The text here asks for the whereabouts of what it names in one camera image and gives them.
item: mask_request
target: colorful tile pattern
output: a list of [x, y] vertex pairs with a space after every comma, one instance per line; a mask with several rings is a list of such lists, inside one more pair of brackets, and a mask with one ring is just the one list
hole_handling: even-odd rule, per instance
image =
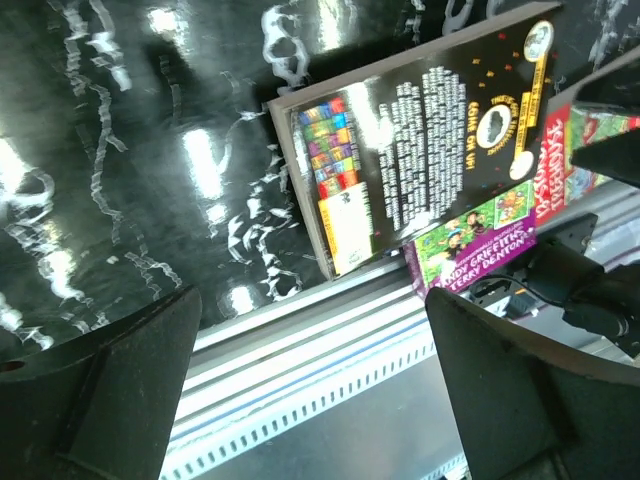
[[358, 183], [348, 115], [342, 98], [334, 98], [299, 114], [321, 199]]

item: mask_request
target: glossy black surface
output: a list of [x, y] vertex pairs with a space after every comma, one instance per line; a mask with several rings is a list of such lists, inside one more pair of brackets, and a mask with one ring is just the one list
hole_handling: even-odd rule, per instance
[[[525, 2], [450, 3], [0, 4], [0, 324], [33, 351], [184, 284], [212, 324], [321, 283], [264, 102]], [[558, 89], [640, 30], [568, 3]]]

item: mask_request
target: book spine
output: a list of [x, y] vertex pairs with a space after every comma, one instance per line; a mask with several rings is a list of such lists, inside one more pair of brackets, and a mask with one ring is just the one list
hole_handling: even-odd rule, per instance
[[411, 286], [413, 291], [424, 300], [427, 297], [427, 285], [424, 283], [424, 275], [422, 274], [422, 267], [420, 267], [420, 260], [418, 259], [418, 251], [416, 250], [415, 242], [411, 242], [404, 247], [404, 258], [409, 266], [409, 273], [411, 274]]

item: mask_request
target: black cable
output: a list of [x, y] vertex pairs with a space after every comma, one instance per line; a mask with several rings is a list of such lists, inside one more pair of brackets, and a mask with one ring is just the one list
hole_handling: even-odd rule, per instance
[[522, 280], [518, 280], [516, 278], [510, 277], [509, 275], [505, 275], [504, 273], [490, 273], [489, 275], [485, 275], [484, 277], [482, 277], [480, 280], [478, 280], [475, 284], [473, 284], [471, 286], [471, 289], [470, 289], [471, 290], [471, 294], [475, 296], [474, 292], [477, 291], [477, 289], [480, 287], [480, 285], [482, 285], [483, 282], [488, 282], [488, 281], [491, 281], [491, 280], [508, 280], [509, 282], [513, 282], [516, 285], [524, 288], [531, 295], [536, 297], [541, 302], [547, 303], [547, 304], [552, 305], [554, 307], [563, 308], [561, 303], [556, 302], [555, 300], [551, 300], [551, 299], [545, 298], [543, 295], [539, 294], [538, 292], [534, 292], [533, 290], [531, 290], [531, 288], [526, 283], [524, 283]]

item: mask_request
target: yellow sticker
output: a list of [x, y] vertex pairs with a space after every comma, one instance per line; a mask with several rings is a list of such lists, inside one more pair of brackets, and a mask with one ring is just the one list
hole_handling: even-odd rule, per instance
[[336, 247], [336, 237], [333, 234], [333, 226], [331, 225], [331, 214], [329, 213], [329, 205], [327, 205], [327, 200], [320, 200], [318, 202], [318, 208], [320, 209], [320, 217], [322, 218], [324, 231], [327, 235], [329, 251], [331, 252], [331, 257], [335, 260], [336, 255], [338, 254], [338, 249]]
[[546, 55], [543, 55], [542, 58], [536, 62], [536, 71], [533, 74], [533, 87], [531, 89], [531, 103], [529, 105], [529, 120], [527, 121], [528, 127], [535, 127], [538, 122], [538, 111], [540, 110], [540, 99], [542, 97], [546, 64]]
[[349, 130], [341, 128], [338, 130], [338, 141], [342, 144], [349, 143]]
[[344, 165], [345, 172], [353, 170], [353, 157], [345, 158], [342, 164]]
[[527, 119], [529, 116], [529, 105], [531, 100], [531, 94], [524, 92], [522, 94], [522, 103], [520, 104], [520, 118], [518, 119], [518, 133], [516, 134], [516, 150], [513, 158], [516, 158], [518, 154], [524, 151], [524, 144], [527, 140]]

